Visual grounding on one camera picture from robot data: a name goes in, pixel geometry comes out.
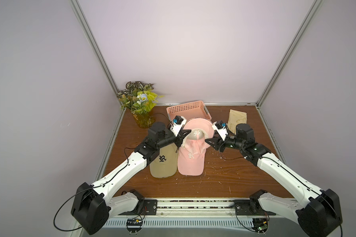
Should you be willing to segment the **pink baseball cap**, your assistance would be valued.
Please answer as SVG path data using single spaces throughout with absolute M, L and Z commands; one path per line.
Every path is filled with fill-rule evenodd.
M 201 141 L 186 142 L 179 148 L 178 171 L 182 175 L 200 176 L 204 171 L 208 145 Z

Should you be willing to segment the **beige baseball cap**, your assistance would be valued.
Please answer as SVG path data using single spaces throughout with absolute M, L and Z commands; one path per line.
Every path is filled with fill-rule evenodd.
M 159 156 L 149 165 L 154 178 L 167 178 L 177 172 L 178 152 L 173 143 L 160 149 Z

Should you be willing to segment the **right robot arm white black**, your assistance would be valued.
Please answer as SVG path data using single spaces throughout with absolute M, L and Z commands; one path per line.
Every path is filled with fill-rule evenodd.
M 219 152 L 236 149 L 252 165 L 270 175 L 294 198 L 289 201 L 260 190 L 250 197 L 256 206 L 298 224 L 309 237 L 327 237 L 343 223 L 339 196 L 301 177 L 263 144 L 257 143 L 252 127 L 245 123 L 231 133 L 223 121 L 213 123 L 213 138 L 206 143 Z

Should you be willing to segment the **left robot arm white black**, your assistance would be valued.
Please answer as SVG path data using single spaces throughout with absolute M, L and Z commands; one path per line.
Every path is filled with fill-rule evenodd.
M 109 218 L 136 209 L 142 199 L 140 195 L 133 191 L 118 197 L 115 194 L 158 158 L 161 148 L 170 144 L 179 147 L 191 132 L 184 128 L 186 123 L 180 116 L 175 117 L 170 126 L 155 122 L 124 162 L 94 183 L 83 183 L 77 188 L 71 214 L 89 235 L 98 232 Z

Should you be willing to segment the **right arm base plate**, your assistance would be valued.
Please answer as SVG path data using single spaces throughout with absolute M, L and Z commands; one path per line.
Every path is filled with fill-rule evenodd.
M 267 214 L 268 216 L 276 216 L 276 213 L 274 212 L 263 210 L 257 201 L 250 199 L 236 199 L 233 203 L 233 207 L 237 215 L 264 216 Z

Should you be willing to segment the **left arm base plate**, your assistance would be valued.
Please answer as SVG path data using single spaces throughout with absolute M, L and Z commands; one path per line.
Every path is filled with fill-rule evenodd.
M 156 199 L 143 199 L 140 200 L 135 209 L 128 212 L 123 212 L 120 215 L 156 215 L 158 200 Z

